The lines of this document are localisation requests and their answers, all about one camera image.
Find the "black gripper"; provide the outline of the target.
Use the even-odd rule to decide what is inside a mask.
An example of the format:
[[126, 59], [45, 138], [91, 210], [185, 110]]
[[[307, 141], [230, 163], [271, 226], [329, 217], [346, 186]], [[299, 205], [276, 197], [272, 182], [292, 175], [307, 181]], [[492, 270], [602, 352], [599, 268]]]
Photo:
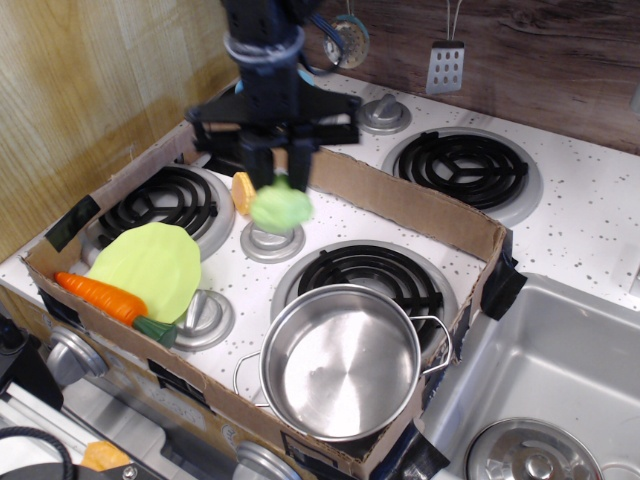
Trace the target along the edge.
[[[323, 90], [299, 73], [306, 59], [299, 49], [231, 49], [242, 89], [189, 108], [201, 150], [214, 150], [240, 139], [242, 131], [267, 146], [287, 146], [288, 177], [293, 189], [305, 192], [313, 155], [324, 145], [356, 144], [361, 99]], [[240, 140], [239, 155], [254, 188], [274, 182], [270, 148]]]

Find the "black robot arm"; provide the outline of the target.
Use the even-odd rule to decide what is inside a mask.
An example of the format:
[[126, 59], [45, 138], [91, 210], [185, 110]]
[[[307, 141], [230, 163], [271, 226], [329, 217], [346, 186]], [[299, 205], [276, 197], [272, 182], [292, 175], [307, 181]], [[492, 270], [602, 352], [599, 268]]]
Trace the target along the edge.
[[307, 21], [316, 1], [226, 1], [225, 48], [243, 88], [190, 108], [195, 147], [213, 155], [238, 154], [253, 185], [275, 180], [273, 151], [287, 153], [288, 181], [305, 191], [312, 157], [323, 145], [356, 144], [359, 97], [323, 90], [299, 74]]

